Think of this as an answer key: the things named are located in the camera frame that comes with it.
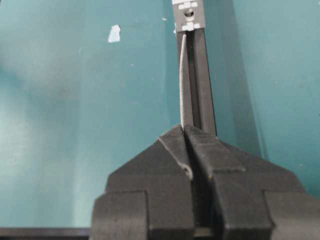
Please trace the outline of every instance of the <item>teal wall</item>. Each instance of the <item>teal wall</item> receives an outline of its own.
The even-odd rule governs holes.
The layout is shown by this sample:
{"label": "teal wall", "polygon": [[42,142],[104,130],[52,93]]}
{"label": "teal wall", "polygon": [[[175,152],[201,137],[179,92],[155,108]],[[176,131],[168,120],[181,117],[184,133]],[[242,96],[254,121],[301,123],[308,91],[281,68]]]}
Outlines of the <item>teal wall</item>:
{"label": "teal wall", "polygon": [[[320,196],[319,2],[205,5],[219,137]],[[173,30],[169,0],[1,1],[1,227],[90,225],[108,174],[180,121]]]}
{"label": "teal wall", "polygon": [[320,197],[320,4],[207,0],[218,135]]}

